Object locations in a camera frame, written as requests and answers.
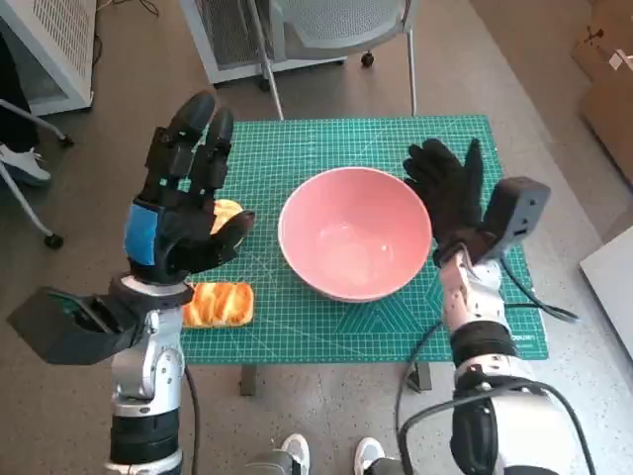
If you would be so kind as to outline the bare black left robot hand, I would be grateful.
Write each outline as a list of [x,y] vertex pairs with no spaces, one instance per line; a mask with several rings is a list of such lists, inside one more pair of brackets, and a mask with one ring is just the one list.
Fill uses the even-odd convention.
[[207,90],[184,103],[167,127],[155,129],[146,178],[125,229],[124,249],[136,279],[177,284],[235,258],[236,246],[254,225],[254,213],[241,211],[212,230],[232,131],[232,112]]

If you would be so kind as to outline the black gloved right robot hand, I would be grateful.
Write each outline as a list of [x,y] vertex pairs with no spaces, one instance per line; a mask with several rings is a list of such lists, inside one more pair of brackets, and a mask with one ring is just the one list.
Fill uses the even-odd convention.
[[473,263],[483,258],[495,237],[482,221],[480,142],[471,140],[463,162],[438,139],[413,144],[403,167],[405,183],[420,198],[430,218],[437,244],[434,263],[442,266],[464,249]]

